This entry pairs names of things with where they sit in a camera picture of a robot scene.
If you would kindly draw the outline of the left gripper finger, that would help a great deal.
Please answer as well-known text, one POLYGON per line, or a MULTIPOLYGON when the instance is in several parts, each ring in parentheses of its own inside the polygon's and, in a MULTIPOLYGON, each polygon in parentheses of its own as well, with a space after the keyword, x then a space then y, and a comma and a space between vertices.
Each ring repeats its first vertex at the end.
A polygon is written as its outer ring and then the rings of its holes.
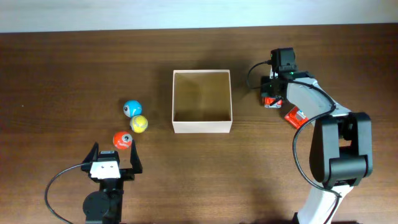
POLYGON ((135 140, 133 140, 131 144, 130 163, 132 165, 133 170, 142 170, 142 164, 137 153, 135 140))
POLYGON ((84 158, 83 163, 86 164, 89 162, 97 161, 98 154, 99 154, 99 144, 95 142, 88 155, 84 158))

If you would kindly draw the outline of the red truck with yellow crane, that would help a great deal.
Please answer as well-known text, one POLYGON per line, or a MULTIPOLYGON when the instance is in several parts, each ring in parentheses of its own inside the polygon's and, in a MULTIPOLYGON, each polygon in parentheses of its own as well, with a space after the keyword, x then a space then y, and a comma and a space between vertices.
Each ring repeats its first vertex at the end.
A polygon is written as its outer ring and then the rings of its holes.
POLYGON ((280 98, 263 97, 262 102, 265 108, 280 108, 282 106, 282 99, 280 98))

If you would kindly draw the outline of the red truck with grey top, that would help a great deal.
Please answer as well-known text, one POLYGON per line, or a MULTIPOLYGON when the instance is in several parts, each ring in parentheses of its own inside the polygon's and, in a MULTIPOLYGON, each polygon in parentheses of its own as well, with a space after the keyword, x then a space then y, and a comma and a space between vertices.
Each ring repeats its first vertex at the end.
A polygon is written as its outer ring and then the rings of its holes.
POLYGON ((284 119, 288 121, 294 128, 299 129, 304 123, 308 121, 302 110, 298 107, 293 107, 285 116, 284 119))

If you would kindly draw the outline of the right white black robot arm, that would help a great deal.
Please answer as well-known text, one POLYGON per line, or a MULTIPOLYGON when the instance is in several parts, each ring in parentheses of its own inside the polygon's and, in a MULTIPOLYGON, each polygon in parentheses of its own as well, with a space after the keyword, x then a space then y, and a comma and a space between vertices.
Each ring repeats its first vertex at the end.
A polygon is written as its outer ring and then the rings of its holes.
POLYGON ((373 171, 371 119, 354 113, 327 94, 307 72, 288 72, 261 78, 261 95, 302 110, 307 121, 292 141, 295 165, 312 186, 304 206, 294 214, 293 223, 331 223, 343 199, 373 171), (309 124, 314 125, 308 177, 299 163, 297 141, 309 124))

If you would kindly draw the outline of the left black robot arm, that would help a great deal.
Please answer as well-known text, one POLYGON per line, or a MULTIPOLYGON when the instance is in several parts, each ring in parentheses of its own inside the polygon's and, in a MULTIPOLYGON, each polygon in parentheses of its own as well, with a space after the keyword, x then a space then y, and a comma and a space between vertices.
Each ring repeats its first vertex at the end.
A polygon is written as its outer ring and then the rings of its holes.
POLYGON ((131 144, 130 163, 130 168, 120 168, 118 151, 100 151, 99 144, 94 144, 81 168, 99 184, 99 190, 90 193, 83 202, 86 223, 121 223, 124 183, 133 181, 136 174, 142 173, 135 142, 131 144))

